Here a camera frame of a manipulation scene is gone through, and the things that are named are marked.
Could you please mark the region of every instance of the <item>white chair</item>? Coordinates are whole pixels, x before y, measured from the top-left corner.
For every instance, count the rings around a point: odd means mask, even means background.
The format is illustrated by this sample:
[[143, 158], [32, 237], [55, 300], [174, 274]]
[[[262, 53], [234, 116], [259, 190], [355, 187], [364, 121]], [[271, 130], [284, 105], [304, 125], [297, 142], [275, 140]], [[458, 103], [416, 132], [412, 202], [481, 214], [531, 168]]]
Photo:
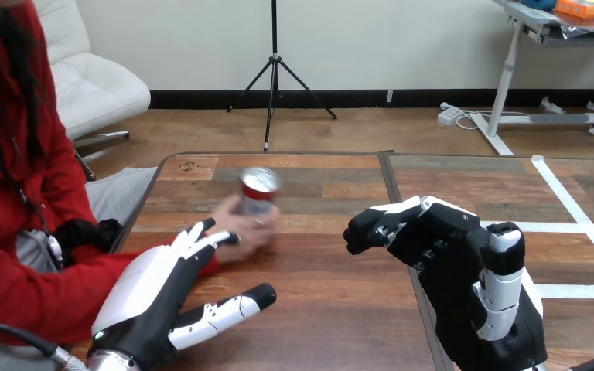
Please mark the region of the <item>white chair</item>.
[[[78, 148], [128, 138], [128, 131], [117, 131], [76, 141], [146, 111], [151, 101], [149, 88], [125, 67], [90, 52], [90, 39], [74, 0], [34, 2], [48, 46], [58, 114], [69, 139]], [[87, 165], [82, 165], [90, 173], [88, 178], [93, 178]]]

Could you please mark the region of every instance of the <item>gray pants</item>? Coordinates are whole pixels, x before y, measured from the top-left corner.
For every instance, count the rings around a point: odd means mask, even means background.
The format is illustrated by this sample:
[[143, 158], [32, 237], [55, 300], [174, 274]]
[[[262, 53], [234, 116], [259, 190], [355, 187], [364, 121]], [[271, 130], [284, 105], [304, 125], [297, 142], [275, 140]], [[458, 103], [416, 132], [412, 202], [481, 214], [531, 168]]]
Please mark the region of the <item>gray pants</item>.
[[[121, 172], [86, 185], [90, 207], [97, 220], [116, 219], [126, 224], [142, 201], [155, 168], [125, 168]], [[22, 231], [17, 237], [17, 256], [22, 264], [38, 272], [56, 272], [39, 231]], [[56, 363], [30, 347], [0, 344], [0, 371], [54, 371]]]

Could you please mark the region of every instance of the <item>wooden tabletop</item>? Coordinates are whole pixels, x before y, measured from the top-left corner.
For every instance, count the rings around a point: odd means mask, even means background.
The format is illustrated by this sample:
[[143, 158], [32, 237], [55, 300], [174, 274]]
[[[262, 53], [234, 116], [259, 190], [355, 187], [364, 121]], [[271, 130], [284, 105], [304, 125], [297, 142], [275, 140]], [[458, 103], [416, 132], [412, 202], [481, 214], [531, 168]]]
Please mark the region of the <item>wooden tabletop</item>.
[[[594, 160], [545, 164], [594, 222]], [[575, 223], [530, 158], [181, 154], [160, 165], [122, 250], [154, 246], [206, 218], [239, 191], [237, 176], [249, 166], [272, 168], [283, 179], [278, 238], [251, 260], [200, 281], [184, 309], [261, 282], [275, 287], [278, 300], [179, 353], [166, 370], [451, 370], [413, 273], [380, 249], [350, 256], [342, 238], [349, 219], [369, 206], [433, 195], [483, 220]], [[574, 232], [526, 237], [527, 269], [551, 296], [543, 298], [548, 367], [566, 370], [594, 358], [594, 298], [568, 291], [594, 288], [594, 243]]]
[[269, 282], [274, 305], [181, 352], [167, 370], [433, 370], [406, 267], [383, 250], [347, 253], [342, 232], [369, 206], [389, 203], [372, 155], [177, 155], [162, 164], [123, 251], [152, 246], [206, 218], [239, 192], [243, 168], [283, 180], [278, 239], [248, 262], [192, 290], [185, 308]]

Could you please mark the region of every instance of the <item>robotic hand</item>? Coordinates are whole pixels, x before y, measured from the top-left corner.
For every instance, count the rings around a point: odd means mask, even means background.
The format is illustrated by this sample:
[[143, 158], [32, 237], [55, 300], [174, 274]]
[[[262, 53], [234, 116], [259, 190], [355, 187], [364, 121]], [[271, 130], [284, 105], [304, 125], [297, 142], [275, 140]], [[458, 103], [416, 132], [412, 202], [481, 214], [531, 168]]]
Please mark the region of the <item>robotic hand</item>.
[[275, 302], [274, 288], [261, 284], [179, 314], [199, 271], [217, 247], [239, 241], [228, 232], [205, 237], [214, 224], [213, 219], [204, 220], [181, 232], [172, 245], [155, 247], [131, 262], [92, 327], [89, 371], [155, 369], [174, 352], [213, 338]]
[[386, 247], [419, 271], [436, 335], [463, 371], [545, 369], [542, 303], [515, 224], [484, 229], [458, 206], [415, 196], [363, 211], [344, 237], [353, 255]]

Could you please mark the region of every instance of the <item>aluminum can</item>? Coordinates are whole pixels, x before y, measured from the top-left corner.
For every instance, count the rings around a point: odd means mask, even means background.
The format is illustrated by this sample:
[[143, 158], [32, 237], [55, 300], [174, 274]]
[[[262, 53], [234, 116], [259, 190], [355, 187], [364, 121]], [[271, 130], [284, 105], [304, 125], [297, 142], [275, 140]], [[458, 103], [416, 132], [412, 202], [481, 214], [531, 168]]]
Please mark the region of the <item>aluminum can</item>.
[[240, 214], [261, 216], [269, 213], [274, 197], [281, 188], [281, 179], [268, 168], [246, 168], [240, 174]]

